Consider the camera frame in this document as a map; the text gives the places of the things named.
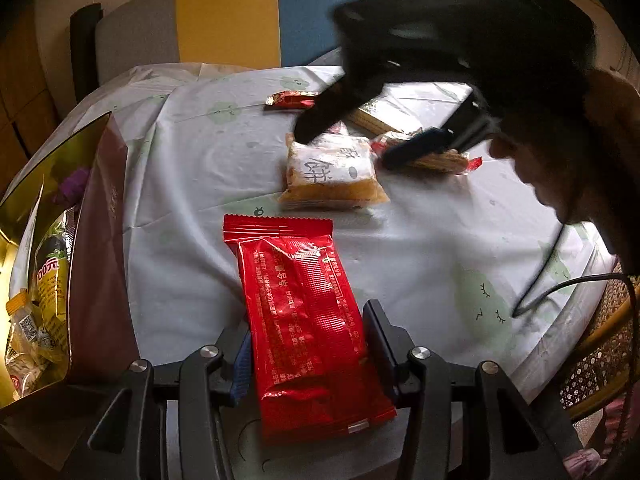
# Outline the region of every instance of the cartoon face print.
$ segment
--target cartoon face print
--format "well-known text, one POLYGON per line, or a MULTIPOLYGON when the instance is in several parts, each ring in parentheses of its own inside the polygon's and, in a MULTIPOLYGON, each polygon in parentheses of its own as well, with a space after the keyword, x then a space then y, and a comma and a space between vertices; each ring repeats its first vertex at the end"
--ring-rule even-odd
POLYGON ((280 82, 282 87, 287 90, 305 90, 309 86, 309 81, 305 81, 301 77, 283 76, 280 82))
POLYGON ((241 108, 238 108, 236 103, 219 102, 213 104, 207 117, 216 124, 228 124, 235 121, 241 112, 241 108))
POLYGON ((222 206, 227 214, 248 216, 281 216, 279 193, 240 199, 229 197, 222 206))
POLYGON ((496 358, 511 339, 510 308, 493 284, 478 270, 454 268, 456 308, 469 331, 496 358))

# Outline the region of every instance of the metal bolt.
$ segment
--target metal bolt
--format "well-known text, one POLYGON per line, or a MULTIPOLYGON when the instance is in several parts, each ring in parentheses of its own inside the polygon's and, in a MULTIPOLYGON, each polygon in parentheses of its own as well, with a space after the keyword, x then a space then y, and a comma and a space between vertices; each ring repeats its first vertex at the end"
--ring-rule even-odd
POLYGON ((144 372, 148 366, 149 363, 147 363, 144 359, 136 359, 130 364, 129 370, 139 374, 140 372, 144 372))
POLYGON ((411 355, 416 359, 428 359, 431 357, 431 351, 425 346, 414 346, 411 348, 411 355))
POLYGON ((218 347, 213 345, 203 346, 200 349, 200 355, 207 359, 211 359, 212 357, 215 357, 219 353, 220 353, 220 350, 218 350, 218 347))
POLYGON ((500 367, 493 361, 485 361, 482 363, 482 371, 489 375, 497 374, 499 369, 500 367))

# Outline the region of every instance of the blue cushion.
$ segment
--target blue cushion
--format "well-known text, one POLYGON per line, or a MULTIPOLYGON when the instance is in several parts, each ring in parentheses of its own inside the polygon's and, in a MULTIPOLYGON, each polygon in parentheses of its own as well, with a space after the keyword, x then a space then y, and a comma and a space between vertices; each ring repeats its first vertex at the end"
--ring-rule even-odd
POLYGON ((305 65, 337 46, 331 19, 350 0, 278 0, 280 65, 305 65))

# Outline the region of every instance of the yellow cushion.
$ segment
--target yellow cushion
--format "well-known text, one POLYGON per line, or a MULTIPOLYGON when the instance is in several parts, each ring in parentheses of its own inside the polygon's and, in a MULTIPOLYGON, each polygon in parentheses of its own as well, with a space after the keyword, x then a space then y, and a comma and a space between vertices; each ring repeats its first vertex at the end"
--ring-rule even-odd
POLYGON ((280 66, 278 0, 175 0, 182 62, 280 66))

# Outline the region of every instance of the yellow snack package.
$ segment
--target yellow snack package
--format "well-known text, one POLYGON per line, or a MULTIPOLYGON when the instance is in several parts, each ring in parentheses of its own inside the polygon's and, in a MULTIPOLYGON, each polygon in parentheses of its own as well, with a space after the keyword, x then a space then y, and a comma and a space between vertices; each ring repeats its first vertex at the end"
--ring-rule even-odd
POLYGON ((35 252, 32 298, 42 318, 42 331, 52 338, 52 342, 41 343, 40 351, 52 362, 65 361, 68 355, 66 297, 75 232, 74 210, 67 209, 49 227, 35 252))

